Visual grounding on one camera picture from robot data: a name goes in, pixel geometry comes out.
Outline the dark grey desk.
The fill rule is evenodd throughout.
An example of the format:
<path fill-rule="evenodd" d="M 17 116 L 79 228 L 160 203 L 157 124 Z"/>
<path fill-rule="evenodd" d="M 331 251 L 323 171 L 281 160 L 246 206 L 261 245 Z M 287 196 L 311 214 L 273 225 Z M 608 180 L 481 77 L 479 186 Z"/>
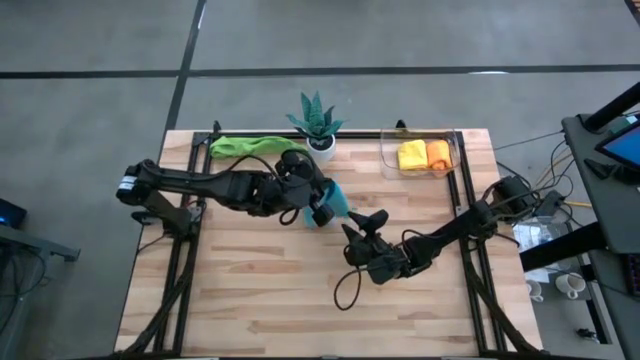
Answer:
<path fill-rule="evenodd" d="M 640 297 L 627 293 L 621 258 L 640 254 L 640 191 L 614 177 L 600 179 L 585 165 L 586 159 L 616 163 L 596 151 L 605 135 L 586 131 L 577 117 L 561 124 L 607 244 L 589 252 L 591 264 L 597 281 L 605 286 L 602 294 L 626 360 L 640 360 Z"/>

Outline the black keyboard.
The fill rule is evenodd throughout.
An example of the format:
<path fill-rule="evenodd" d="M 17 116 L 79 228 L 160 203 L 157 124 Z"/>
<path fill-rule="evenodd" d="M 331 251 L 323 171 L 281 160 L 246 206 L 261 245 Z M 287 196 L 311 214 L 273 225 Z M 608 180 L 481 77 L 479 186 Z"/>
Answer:
<path fill-rule="evenodd" d="M 628 293 L 640 298 L 640 254 L 623 254 L 621 262 Z"/>

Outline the blue microfiber towel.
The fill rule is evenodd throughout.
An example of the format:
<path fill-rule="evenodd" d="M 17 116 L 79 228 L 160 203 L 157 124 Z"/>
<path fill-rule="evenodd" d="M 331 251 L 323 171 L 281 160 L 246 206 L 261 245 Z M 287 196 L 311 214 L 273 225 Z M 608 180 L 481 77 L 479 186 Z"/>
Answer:
<path fill-rule="evenodd" d="M 320 205 L 328 205 L 334 212 L 335 218 L 347 218 L 348 212 L 351 210 L 348 198 L 342 191 L 340 185 L 335 181 L 332 181 L 329 187 L 326 189 L 325 194 L 319 201 Z M 307 228 L 317 228 L 315 221 L 312 218 L 312 210 L 309 207 L 303 209 L 304 225 Z"/>

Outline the clear plastic basket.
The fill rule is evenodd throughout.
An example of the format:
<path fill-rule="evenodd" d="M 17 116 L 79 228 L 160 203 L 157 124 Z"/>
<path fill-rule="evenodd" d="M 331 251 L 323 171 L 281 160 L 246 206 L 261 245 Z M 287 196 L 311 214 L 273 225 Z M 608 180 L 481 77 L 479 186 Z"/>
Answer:
<path fill-rule="evenodd" d="M 437 140 L 446 141 L 449 144 L 452 167 L 446 170 L 433 170 L 429 167 L 424 170 L 401 170 L 397 157 L 398 146 L 403 142 L 419 139 L 423 140 L 426 145 Z M 446 177 L 450 172 L 454 172 L 460 165 L 459 141 L 451 129 L 440 131 L 407 128 L 383 129 L 380 132 L 379 154 L 381 171 L 388 179 L 440 179 Z"/>

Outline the black device with blue light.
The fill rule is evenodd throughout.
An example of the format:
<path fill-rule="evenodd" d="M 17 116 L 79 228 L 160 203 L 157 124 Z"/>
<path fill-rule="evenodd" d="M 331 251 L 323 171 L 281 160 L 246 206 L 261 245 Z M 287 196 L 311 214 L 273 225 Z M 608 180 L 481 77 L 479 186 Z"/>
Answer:
<path fill-rule="evenodd" d="M 0 225 L 19 229 L 27 216 L 27 211 L 7 200 L 0 198 Z"/>

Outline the orange microfiber towel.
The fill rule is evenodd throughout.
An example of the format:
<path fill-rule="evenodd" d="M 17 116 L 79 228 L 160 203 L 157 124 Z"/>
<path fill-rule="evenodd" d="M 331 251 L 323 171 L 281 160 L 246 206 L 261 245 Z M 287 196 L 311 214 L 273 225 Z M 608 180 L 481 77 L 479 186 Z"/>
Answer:
<path fill-rule="evenodd" d="M 446 170 L 452 167 L 449 144 L 444 140 L 429 142 L 426 145 L 428 167 L 433 170 Z"/>

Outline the black slanted pole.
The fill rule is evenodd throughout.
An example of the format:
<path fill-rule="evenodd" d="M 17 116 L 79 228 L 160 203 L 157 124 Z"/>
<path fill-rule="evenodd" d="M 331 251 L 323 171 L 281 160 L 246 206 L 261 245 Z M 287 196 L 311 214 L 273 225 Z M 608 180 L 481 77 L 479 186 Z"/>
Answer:
<path fill-rule="evenodd" d="M 638 103 L 640 103 L 640 82 L 636 82 L 604 107 L 588 116 L 582 121 L 582 126 L 589 132 L 597 132 Z"/>

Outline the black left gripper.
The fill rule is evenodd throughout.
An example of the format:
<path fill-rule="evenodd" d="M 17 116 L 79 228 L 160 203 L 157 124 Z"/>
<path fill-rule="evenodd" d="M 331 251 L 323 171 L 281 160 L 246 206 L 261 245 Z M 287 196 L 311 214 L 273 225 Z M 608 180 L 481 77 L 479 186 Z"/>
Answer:
<path fill-rule="evenodd" d="M 313 175 L 314 165 L 309 154 L 304 150 L 286 150 L 282 153 L 282 170 L 293 175 L 265 180 L 252 194 L 245 211 L 251 216 L 272 216 L 309 207 L 313 222 L 317 226 L 327 225 L 335 213 L 328 203 L 319 201 L 329 180 L 323 175 Z"/>

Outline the tablet with blue screen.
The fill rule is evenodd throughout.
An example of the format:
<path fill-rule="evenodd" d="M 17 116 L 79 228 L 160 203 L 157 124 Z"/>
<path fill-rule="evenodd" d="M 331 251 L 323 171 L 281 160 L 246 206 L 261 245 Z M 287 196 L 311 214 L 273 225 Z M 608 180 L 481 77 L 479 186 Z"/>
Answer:
<path fill-rule="evenodd" d="M 602 140 L 595 150 L 624 166 L 640 171 L 640 121 Z"/>

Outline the grey power adapter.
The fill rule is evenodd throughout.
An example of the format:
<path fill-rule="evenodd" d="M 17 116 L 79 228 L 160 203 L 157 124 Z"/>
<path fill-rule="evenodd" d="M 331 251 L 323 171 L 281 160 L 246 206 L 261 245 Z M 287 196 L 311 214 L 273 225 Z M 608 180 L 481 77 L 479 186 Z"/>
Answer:
<path fill-rule="evenodd" d="M 556 190 L 549 191 L 534 211 L 535 217 L 553 216 L 563 203 L 565 196 Z"/>

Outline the yellow microfiber towel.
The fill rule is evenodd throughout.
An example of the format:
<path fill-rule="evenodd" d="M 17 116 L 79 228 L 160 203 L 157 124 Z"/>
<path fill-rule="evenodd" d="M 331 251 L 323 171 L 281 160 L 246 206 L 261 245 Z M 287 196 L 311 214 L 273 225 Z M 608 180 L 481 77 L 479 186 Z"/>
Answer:
<path fill-rule="evenodd" d="M 403 171 L 424 170 L 428 167 L 426 144 L 423 140 L 403 142 L 397 148 L 399 168 Z"/>

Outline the white crumpled papers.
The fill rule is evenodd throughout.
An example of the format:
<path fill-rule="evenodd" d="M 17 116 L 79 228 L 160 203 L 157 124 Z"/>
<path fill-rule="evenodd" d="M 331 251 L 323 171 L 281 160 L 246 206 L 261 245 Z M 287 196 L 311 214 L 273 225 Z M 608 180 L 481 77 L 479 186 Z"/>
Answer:
<path fill-rule="evenodd" d="M 516 223 L 512 226 L 514 239 L 519 243 L 520 252 L 545 244 L 555 239 L 554 226 L 537 218 Z"/>

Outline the black stand beam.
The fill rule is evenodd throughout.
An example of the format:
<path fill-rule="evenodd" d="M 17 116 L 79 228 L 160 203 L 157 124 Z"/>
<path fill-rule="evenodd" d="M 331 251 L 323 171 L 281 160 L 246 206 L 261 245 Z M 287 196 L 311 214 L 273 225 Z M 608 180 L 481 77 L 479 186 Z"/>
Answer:
<path fill-rule="evenodd" d="M 591 250 L 606 248 L 607 241 L 600 224 L 594 222 L 522 252 L 520 260 L 523 271 L 529 272 Z"/>

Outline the green microfiber towel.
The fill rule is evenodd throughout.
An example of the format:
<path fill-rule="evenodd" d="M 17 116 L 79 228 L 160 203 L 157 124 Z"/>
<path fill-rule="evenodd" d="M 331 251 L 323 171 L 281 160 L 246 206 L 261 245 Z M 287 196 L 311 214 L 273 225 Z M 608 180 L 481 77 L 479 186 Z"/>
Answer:
<path fill-rule="evenodd" d="M 286 150 L 302 150 L 306 147 L 280 136 L 228 137 L 221 136 L 209 148 L 214 159 L 236 158 L 246 155 L 278 155 Z"/>

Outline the grey desk leg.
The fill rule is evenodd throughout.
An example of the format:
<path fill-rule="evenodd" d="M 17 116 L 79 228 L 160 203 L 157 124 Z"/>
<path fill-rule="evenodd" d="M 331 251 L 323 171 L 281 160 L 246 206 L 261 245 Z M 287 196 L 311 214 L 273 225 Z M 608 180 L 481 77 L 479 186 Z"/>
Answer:
<path fill-rule="evenodd" d="M 77 261 L 81 252 L 80 249 L 71 248 L 51 240 L 32 236 L 21 230 L 5 225 L 0 225 L 0 241 L 38 249 L 47 252 L 49 255 L 58 255 L 63 257 L 66 262 Z"/>

